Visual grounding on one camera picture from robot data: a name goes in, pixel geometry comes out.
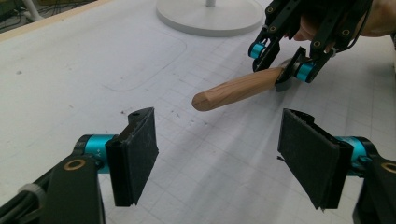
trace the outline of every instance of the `human hand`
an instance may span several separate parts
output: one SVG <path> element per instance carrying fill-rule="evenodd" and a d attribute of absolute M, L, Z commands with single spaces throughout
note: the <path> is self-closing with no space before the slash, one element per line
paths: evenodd
<path fill-rule="evenodd" d="M 363 18 L 358 23 L 360 29 Z M 312 15 L 303 15 L 300 30 L 294 36 L 297 41 L 312 40 L 318 31 L 320 21 Z M 396 0 L 374 0 L 370 15 L 361 32 L 363 36 L 382 36 L 396 32 Z"/>

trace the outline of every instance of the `robotic hand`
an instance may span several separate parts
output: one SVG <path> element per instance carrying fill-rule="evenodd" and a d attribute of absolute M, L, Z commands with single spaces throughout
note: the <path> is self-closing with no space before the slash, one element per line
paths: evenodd
<path fill-rule="evenodd" d="M 249 57 L 254 59 L 253 71 L 267 69 L 280 52 L 280 39 L 284 36 L 292 39 L 300 28 L 301 16 L 313 14 L 321 18 L 321 25 L 311 42 L 309 57 L 305 56 L 306 49 L 300 47 L 278 78 L 276 90 L 286 90 L 291 76 L 310 83 L 332 56 L 356 43 L 371 4 L 372 0 L 274 0 L 265 9 L 265 24 L 248 50 Z M 364 21 L 356 31 L 363 16 Z M 327 50 L 331 43 L 334 46 Z"/>

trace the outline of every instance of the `wooden handle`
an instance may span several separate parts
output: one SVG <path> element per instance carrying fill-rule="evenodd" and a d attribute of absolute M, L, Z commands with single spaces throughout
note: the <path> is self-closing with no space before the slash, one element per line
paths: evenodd
<path fill-rule="evenodd" d="M 224 82 L 196 94 L 192 106 L 199 111 L 208 111 L 246 99 L 274 87 L 282 71 L 283 67 L 270 68 Z"/>

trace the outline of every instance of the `white table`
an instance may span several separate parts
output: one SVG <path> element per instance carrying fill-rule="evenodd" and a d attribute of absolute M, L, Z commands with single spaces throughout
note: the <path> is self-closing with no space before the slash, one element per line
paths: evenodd
<path fill-rule="evenodd" d="M 286 92 L 202 113 L 192 96 L 250 73 L 259 30 L 186 35 L 164 25 L 155 6 L 99 1 L 0 35 L 0 204 L 83 134 L 119 133 L 127 114 L 154 106 L 160 155 L 139 204 L 114 207 L 109 176 L 99 176 L 108 223 L 352 223 L 361 179 L 346 180 L 338 210 L 315 210 L 276 159 L 280 118 L 284 107 L 304 111 L 327 132 L 367 137 L 396 160 L 390 39 L 361 38 L 311 84 L 295 80 Z M 275 65 L 300 44 L 282 41 Z"/>

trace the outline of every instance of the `finger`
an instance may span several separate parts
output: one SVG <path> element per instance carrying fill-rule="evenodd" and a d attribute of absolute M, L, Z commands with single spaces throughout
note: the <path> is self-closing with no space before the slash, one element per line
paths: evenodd
<path fill-rule="evenodd" d="M 294 36 L 294 40 L 296 41 L 312 40 L 312 38 L 314 37 L 309 34 L 303 27 L 301 27 Z"/>
<path fill-rule="evenodd" d="M 314 18 L 309 15 L 303 15 L 300 20 L 300 30 L 303 30 L 303 35 L 306 37 L 310 37 L 312 40 L 315 34 L 318 32 L 318 28 L 320 23 L 317 18 Z"/>
<path fill-rule="evenodd" d="M 335 45 L 335 42 L 328 44 L 325 49 L 326 53 L 330 52 L 330 50 L 332 49 L 332 47 L 334 47 L 334 45 Z"/>

